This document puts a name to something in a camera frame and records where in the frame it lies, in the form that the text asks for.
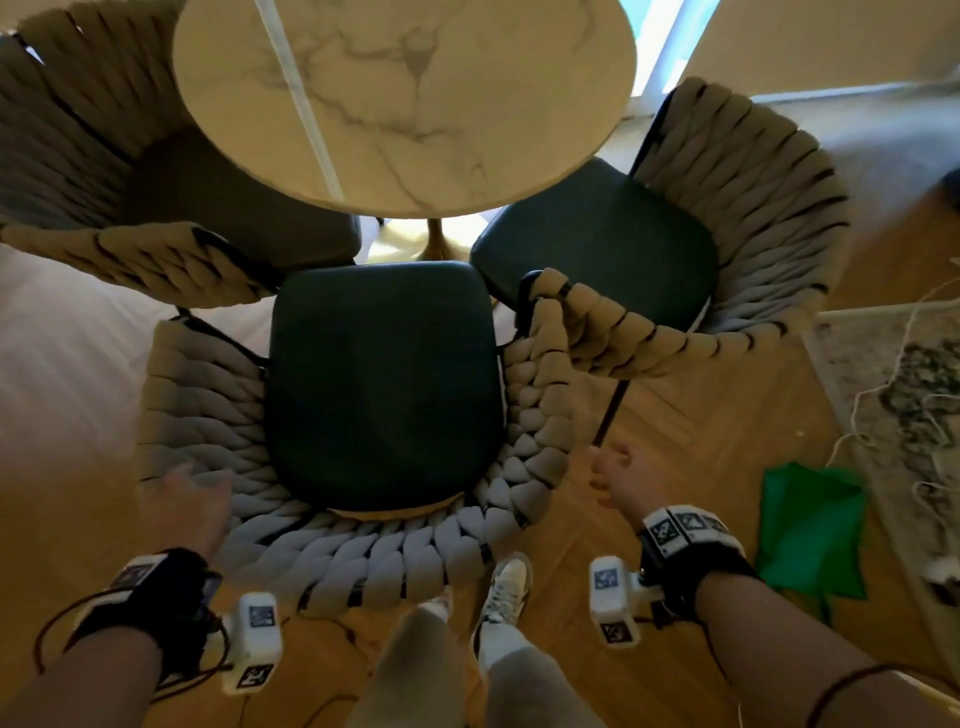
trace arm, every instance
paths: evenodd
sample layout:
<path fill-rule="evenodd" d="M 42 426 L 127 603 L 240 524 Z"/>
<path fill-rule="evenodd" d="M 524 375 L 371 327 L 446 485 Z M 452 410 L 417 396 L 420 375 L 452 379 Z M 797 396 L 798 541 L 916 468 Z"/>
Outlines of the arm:
<path fill-rule="evenodd" d="M 226 533 L 230 488 L 199 488 L 188 473 L 170 471 L 144 493 L 150 548 L 189 548 L 209 562 Z M 130 627 L 89 635 L 0 712 L 0 728 L 135 728 L 150 707 L 162 658 L 152 637 Z"/>
<path fill-rule="evenodd" d="M 591 485 L 609 490 L 601 503 L 619 510 L 634 531 L 643 528 L 646 516 L 671 504 L 663 475 L 637 449 L 598 450 L 593 469 L 601 479 Z M 747 576 L 708 574 L 697 591 L 696 610 L 745 711 L 761 725 L 804 726 L 825 690 L 876 663 L 763 582 Z M 956 723 L 887 672 L 837 693 L 818 725 L 951 728 Z"/>

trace chair seat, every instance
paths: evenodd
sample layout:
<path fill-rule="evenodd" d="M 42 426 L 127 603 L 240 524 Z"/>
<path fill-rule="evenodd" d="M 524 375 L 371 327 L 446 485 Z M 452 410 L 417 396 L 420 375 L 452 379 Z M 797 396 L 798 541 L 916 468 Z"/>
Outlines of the chair seat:
<path fill-rule="evenodd" d="M 359 219 L 309 205 L 258 182 L 197 127 L 176 132 L 137 160 L 123 225 L 197 223 L 246 257 L 290 273 L 347 265 L 360 252 Z"/>
<path fill-rule="evenodd" d="M 274 308 L 265 417 L 296 497 L 389 511 L 470 491 L 504 442 L 490 299 L 466 263 L 304 271 Z"/>
<path fill-rule="evenodd" d="M 520 280 L 555 268 L 655 324 L 688 330 L 717 278 L 709 231 L 603 159 L 507 206 L 470 262 L 516 309 Z"/>

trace chair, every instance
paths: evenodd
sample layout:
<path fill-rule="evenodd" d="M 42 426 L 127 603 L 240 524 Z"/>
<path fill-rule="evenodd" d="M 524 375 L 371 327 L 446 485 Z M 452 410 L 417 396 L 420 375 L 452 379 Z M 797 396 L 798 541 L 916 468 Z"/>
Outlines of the chair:
<path fill-rule="evenodd" d="M 816 139 L 721 85 L 671 92 L 629 178 L 598 162 L 504 210 L 470 259 L 508 303 L 560 301 L 574 368 L 620 380 L 595 444 L 631 379 L 757 355 L 809 326 L 850 246 Z M 552 218 L 568 226 L 574 204 L 589 219 L 571 240 Z"/>
<path fill-rule="evenodd" d="M 184 307 L 350 264 L 357 218 L 253 180 L 193 125 L 170 60 L 182 5 L 75 4 L 0 36 L 0 241 Z"/>
<path fill-rule="evenodd" d="M 440 304 L 424 306 L 438 289 Z M 161 322 L 138 477 L 150 483 L 182 462 L 202 483 L 233 470 L 217 568 L 309 616 L 467 584 L 543 518 L 573 447 L 561 305 L 536 301 L 527 318 L 529 330 L 501 352 L 506 416 L 489 298 L 466 263 L 295 274 L 277 296 L 270 360 L 189 314 Z M 408 329 L 395 331 L 399 323 Z M 397 429 L 403 422 L 409 431 Z M 334 503 L 377 513 L 360 520 Z"/>

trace wristband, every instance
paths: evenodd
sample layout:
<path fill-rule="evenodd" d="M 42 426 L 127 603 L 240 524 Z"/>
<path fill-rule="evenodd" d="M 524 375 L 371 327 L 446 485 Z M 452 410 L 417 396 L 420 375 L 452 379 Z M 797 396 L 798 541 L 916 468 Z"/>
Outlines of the wristband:
<path fill-rule="evenodd" d="M 163 653 L 162 681 L 192 677 L 200 669 L 211 624 L 206 605 L 220 584 L 199 554 L 174 548 L 139 556 L 110 585 L 111 594 L 81 620 L 64 652 L 84 637 L 110 627 L 132 627 L 150 635 Z"/>
<path fill-rule="evenodd" d="M 709 511 L 676 505 L 654 511 L 638 534 L 643 544 L 645 579 L 663 587 L 664 602 L 674 615 L 696 621 L 700 583 L 714 571 L 756 578 L 743 546 Z"/>

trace green fabric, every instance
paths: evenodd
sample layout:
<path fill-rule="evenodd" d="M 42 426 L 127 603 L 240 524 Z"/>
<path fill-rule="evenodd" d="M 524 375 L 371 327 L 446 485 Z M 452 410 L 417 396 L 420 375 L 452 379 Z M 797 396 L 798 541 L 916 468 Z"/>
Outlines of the green fabric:
<path fill-rule="evenodd" d="M 770 587 L 815 599 L 829 622 L 828 596 L 867 598 L 857 559 L 867 497 L 849 470 L 798 463 L 767 471 L 756 570 Z"/>
<path fill-rule="evenodd" d="M 470 255 L 491 293 L 516 308 L 520 280 L 555 268 L 655 324 L 686 331 L 717 279 L 717 251 L 694 217 L 594 158 L 505 207 Z"/>
<path fill-rule="evenodd" d="M 360 252 L 354 215 L 296 200 L 258 182 L 196 127 L 150 147 L 133 168 L 122 225 L 188 220 L 279 271 L 347 265 Z"/>
<path fill-rule="evenodd" d="M 317 506 L 472 490 L 504 442 L 480 275 L 458 262 L 294 274 L 276 296 L 265 417 L 279 481 Z"/>

